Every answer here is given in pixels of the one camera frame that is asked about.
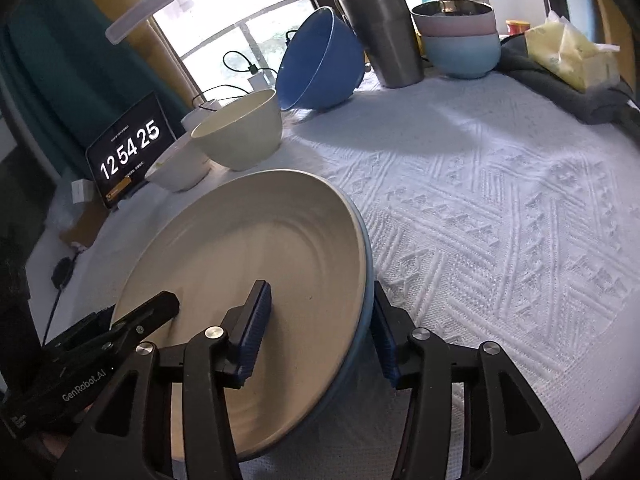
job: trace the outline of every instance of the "white plastic strip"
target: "white plastic strip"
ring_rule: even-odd
[[[174,0],[141,0],[111,23],[104,35],[111,44],[118,44],[140,23],[153,16],[158,10],[164,9],[172,1]]]

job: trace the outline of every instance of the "yellow tissue package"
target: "yellow tissue package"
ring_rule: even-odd
[[[615,45],[592,43],[553,11],[544,25],[525,33],[529,57],[580,92],[615,86],[620,72]]]

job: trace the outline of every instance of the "tablecloth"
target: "tablecloth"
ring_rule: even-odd
[[[286,115],[280,149],[250,171],[305,170],[345,191],[392,304],[447,342],[500,343],[581,460],[640,400],[638,155],[614,126],[581,124],[497,73],[394,90],[368,75],[332,110]],[[187,192],[149,184],[123,203],[80,257],[56,330],[113,304],[153,236],[240,174],[216,166]],[[244,476],[387,479],[407,405],[367,339],[335,402]],[[455,385],[448,478],[462,405]]]

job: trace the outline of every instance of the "digital clock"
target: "digital clock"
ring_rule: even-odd
[[[156,95],[131,107],[86,150],[86,160],[107,208],[145,181],[146,170],[175,141]]]

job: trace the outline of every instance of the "pink bowl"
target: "pink bowl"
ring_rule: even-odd
[[[411,14],[420,34],[427,37],[487,36],[498,31],[493,7],[472,0],[427,2]]]

